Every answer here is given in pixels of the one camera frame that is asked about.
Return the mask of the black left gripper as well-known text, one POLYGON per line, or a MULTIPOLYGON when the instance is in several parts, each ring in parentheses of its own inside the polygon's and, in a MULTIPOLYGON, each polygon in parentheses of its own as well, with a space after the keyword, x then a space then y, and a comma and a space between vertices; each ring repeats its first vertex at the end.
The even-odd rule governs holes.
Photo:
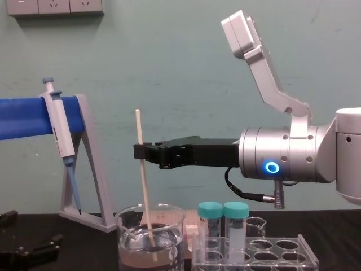
MULTIPOLYGON (((15 210, 8 211, 0 215, 0 226, 11 226, 17 221, 18 212, 15 210)), ((23 259, 57 259, 60 247, 63 244, 63 235, 53 236, 45 244, 35 248, 21 248, 15 250, 4 250, 0 252, 1 266, 16 266, 17 256, 23 259)))

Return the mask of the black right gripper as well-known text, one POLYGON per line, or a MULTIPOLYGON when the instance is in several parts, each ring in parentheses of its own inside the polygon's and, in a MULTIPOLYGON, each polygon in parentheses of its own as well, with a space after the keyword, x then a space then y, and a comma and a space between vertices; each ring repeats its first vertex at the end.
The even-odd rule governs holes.
POLYGON ((134 144, 134 158, 159 165, 161 169, 182 166, 239 167, 236 139, 190 136, 171 141, 134 144))

